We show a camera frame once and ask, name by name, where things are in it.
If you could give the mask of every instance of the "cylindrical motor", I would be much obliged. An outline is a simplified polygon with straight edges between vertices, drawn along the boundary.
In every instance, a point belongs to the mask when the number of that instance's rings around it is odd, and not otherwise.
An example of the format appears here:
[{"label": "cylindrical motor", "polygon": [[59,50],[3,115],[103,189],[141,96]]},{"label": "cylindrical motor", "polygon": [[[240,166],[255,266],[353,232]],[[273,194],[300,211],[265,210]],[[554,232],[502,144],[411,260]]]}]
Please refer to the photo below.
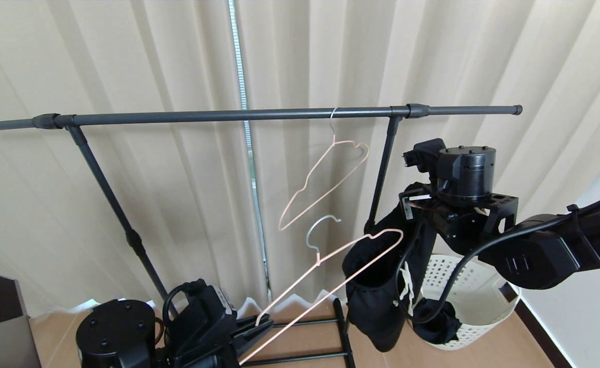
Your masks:
[{"label": "cylindrical motor", "polygon": [[440,150],[437,161],[440,200],[456,207],[475,207],[493,192],[496,150],[488,146]]},{"label": "cylindrical motor", "polygon": [[108,301],[77,328],[82,368],[152,366],[154,310],[142,301]]}]

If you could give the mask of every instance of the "dark baseboard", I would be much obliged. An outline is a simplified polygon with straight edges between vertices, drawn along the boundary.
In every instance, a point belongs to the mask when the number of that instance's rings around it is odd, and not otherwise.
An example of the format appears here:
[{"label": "dark baseboard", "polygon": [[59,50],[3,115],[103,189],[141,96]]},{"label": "dark baseboard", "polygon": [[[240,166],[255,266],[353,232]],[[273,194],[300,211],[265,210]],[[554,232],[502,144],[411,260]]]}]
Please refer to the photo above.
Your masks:
[{"label": "dark baseboard", "polygon": [[564,354],[557,348],[557,345],[554,344],[554,341],[545,332],[543,326],[541,326],[536,317],[531,313],[531,310],[522,301],[516,305],[516,314],[520,317],[531,335],[534,336],[536,342],[543,349],[543,352],[545,352],[545,355],[547,355],[555,368],[572,368],[570,363],[568,363],[568,359],[564,357]]}]

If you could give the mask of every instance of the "white wall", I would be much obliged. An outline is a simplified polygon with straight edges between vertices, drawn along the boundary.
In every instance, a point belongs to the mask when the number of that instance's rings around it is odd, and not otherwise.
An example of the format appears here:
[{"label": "white wall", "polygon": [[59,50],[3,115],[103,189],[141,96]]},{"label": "white wall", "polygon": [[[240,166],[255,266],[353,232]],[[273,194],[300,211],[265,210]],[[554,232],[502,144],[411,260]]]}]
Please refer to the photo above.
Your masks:
[{"label": "white wall", "polygon": [[[599,199],[600,173],[577,204]],[[524,299],[571,363],[600,366],[600,270],[574,274],[550,290],[526,290]]]}]

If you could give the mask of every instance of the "clothes hanger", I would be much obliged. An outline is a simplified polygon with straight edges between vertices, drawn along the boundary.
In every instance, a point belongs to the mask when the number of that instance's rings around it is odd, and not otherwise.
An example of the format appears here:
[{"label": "clothes hanger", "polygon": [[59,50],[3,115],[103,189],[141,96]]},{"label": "clothes hanger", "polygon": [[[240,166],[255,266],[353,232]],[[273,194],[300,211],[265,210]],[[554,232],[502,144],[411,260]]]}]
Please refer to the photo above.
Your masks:
[{"label": "clothes hanger", "polygon": [[[314,167],[311,168],[311,170],[309,170],[309,174],[307,174],[306,176],[306,180],[304,181],[304,186],[302,187],[302,189],[300,189],[299,191],[295,192],[295,194],[291,197],[291,200],[288,201],[288,204],[286,205],[286,208],[284,208],[284,211],[281,213],[281,216],[279,216],[279,223],[277,224],[277,230],[279,231],[283,231],[286,228],[288,228],[292,223],[294,223],[298,218],[300,218],[300,216],[306,214],[306,212],[308,210],[311,210],[312,207],[314,207],[318,202],[320,202],[321,200],[323,200],[323,198],[325,198],[327,195],[329,195],[330,193],[332,193],[336,188],[338,188],[342,182],[346,181],[347,178],[349,178],[350,175],[353,174],[353,172],[356,171],[356,169],[359,168],[359,166],[361,166],[361,164],[368,159],[368,154],[370,154],[370,147],[368,147],[367,144],[358,144],[357,142],[354,141],[338,141],[337,142],[337,134],[334,131],[334,126],[332,126],[332,120],[334,118],[334,112],[336,112],[338,109],[338,107],[335,107],[332,110],[332,114],[329,116],[329,126],[332,128],[332,144],[330,145],[330,147],[325,151],[325,153],[323,153],[322,156],[320,156],[320,159],[316,162],[316,164],[314,165]],[[281,225],[281,221],[284,219],[284,216],[286,215],[286,212],[288,212],[288,209],[291,207],[291,203],[293,203],[293,201],[295,200],[295,197],[297,197],[298,194],[302,193],[307,185],[309,184],[309,177],[311,177],[311,174],[314,173],[314,170],[316,169],[316,167],[318,167],[318,165],[320,165],[320,162],[323,161],[323,159],[325,158],[325,156],[327,156],[327,154],[332,150],[332,148],[334,148],[336,145],[339,144],[352,144],[354,146],[354,148],[359,148],[360,146],[366,147],[366,154],[363,157],[363,160],[361,160],[350,172],[347,173],[347,175],[345,175],[345,177],[343,179],[341,179],[340,182],[338,182],[332,189],[329,189],[323,196],[321,196],[320,198],[318,198],[318,200],[316,200],[316,202],[311,203],[311,205],[309,205],[309,207],[307,207],[304,211],[300,212],[300,214],[298,214],[297,216],[295,216],[294,219],[292,219],[290,222],[288,222],[288,224],[282,226]]]},{"label": "clothes hanger", "polygon": [[281,298],[284,298],[284,296],[286,296],[286,294],[288,294],[288,292],[290,292],[293,289],[293,287],[295,287],[302,280],[304,280],[304,278],[307,277],[318,266],[320,266],[321,263],[323,263],[323,261],[326,261],[327,259],[329,259],[329,257],[332,257],[332,256],[334,256],[334,254],[339,253],[339,252],[332,252],[325,258],[321,259],[320,258],[320,249],[318,249],[318,247],[311,245],[309,243],[309,236],[311,236],[311,233],[314,231],[314,229],[316,228],[316,226],[318,226],[319,223],[321,223],[323,220],[326,220],[326,219],[333,219],[337,223],[340,223],[340,221],[341,221],[341,219],[337,219],[334,215],[325,215],[323,217],[320,217],[318,219],[318,221],[314,222],[314,224],[309,228],[309,231],[306,232],[306,246],[311,249],[316,250],[316,263],[314,263],[314,265],[311,266],[309,268],[309,270],[307,270],[300,278],[295,280],[295,282],[293,282],[293,284],[291,284],[291,286],[289,286],[288,289],[284,290],[283,293],[281,293],[279,296],[277,296],[277,298],[274,301],[272,301],[272,303],[270,303],[263,311],[261,311],[261,313],[259,313],[259,315],[257,316],[257,321],[255,322],[255,326],[258,326],[258,324],[261,320],[261,317],[263,317],[265,313],[267,313],[272,307],[274,307],[274,305],[276,303],[278,303],[281,300]]},{"label": "clothes hanger", "polygon": [[277,337],[279,337],[279,335],[281,335],[282,333],[284,333],[284,331],[286,331],[288,328],[290,328],[291,326],[293,326],[293,324],[295,324],[297,321],[299,321],[300,319],[302,319],[302,317],[306,316],[309,312],[311,312],[320,303],[322,303],[323,301],[325,301],[325,299],[327,299],[330,295],[334,294],[341,287],[343,287],[345,284],[347,284],[353,278],[355,278],[358,274],[360,274],[361,272],[363,272],[363,270],[365,270],[366,268],[368,268],[368,266],[372,265],[377,260],[379,260],[380,258],[382,258],[383,256],[385,256],[388,252],[390,252],[391,250],[393,250],[398,244],[400,244],[400,242],[402,241],[402,239],[405,236],[405,233],[402,230],[399,230],[398,228],[385,228],[384,230],[380,231],[379,233],[377,233],[374,236],[370,235],[370,234],[365,234],[365,235],[361,236],[360,238],[352,240],[351,242],[347,243],[346,245],[343,245],[339,249],[337,249],[337,250],[333,251],[332,253],[328,254],[327,256],[325,256],[325,258],[321,259],[321,261],[325,261],[329,257],[332,257],[332,256],[334,256],[334,254],[337,254],[340,251],[342,251],[344,249],[347,249],[352,244],[355,244],[356,242],[358,242],[359,240],[361,240],[363,238],[375,239],[378,236],[382,235],[383,233],[388,233],[388,232],[400,233],[400,238],[393,245],[391,245],[390,247],[388,247],[388,249],[386,249],[381,254],[379,254],[379,256],[374,257],[374,259],[372,259],[372,261],[368,262],[365,266],[359,268],[358,271],[354,272],[350,277],[346,278],[345,281],[343,281],[339,286],[335,287],[327,295],[323,296],[322,298],[320,298],[320,300],[318,300],[315,303],[313,303],[313,305],[311,305],[311,307],[309,307],[307,310],[305,310],[304,312],[302,312],[299,316],[295,317],[295,319],[293,319],[293,321],[291,321],[289,324],[286,324],[286,326],[284,326],[284,328],[280,329],[275,335],[273,335],[273,337],[269,338],[267,341],[265,341],[263,344],[261,344],[260,347],[258,347],[257,349],[255,349],[255,351],[251,352],[250,354],[248,354],[248,356],[246,356],[245,358],[241,359],[241,361],[238,362],[239,365],[243,365],[246,361],[248,361],[250,358],[252,358],[253,356],[255,356],[255,354],[257,354],[258,352],[260,352],[261,349],[264,349],[268,344],[270,344],[270,342],[272,342],[274,339],[276,339]]}]

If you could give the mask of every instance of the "hanger hook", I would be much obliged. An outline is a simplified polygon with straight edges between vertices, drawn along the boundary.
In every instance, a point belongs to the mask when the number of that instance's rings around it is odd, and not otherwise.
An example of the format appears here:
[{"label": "hanger hook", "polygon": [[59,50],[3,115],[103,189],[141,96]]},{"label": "hanger hook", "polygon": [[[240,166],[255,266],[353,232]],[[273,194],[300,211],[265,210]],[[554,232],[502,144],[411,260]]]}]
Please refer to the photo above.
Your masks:
[{"label": "hanger hook", "polygon": [[311,236],[311,233],[314,231],[314,228],[316,228],[316,226],[318,226],[319,223],[321,223],[323,220],[325,219],[332,219],[337,223],[340,223],[341,219],[337,219],[334,215],[325,215],[323,217],[320,217],[318,219],[318,221],[314,222],[314,224],[312,224],[312,226],[309,228],[309,231],[306,232],[306,246],[312,249],[316,250],[316,253],[320,253],[320,249],[318,249],[318,247],[313,246],[309,243],[309,236]]},{"label": "hanger hook", "polygon": [[337,112],[338,107],[335,107],[332,110],[332,114],[329,115],[329,127],[332,128],[332,133],[334,133],[334,135],[337,135],[337,132],[334,130],[334,126],[332,125],[332,119],[334,119],[334,112]]}]

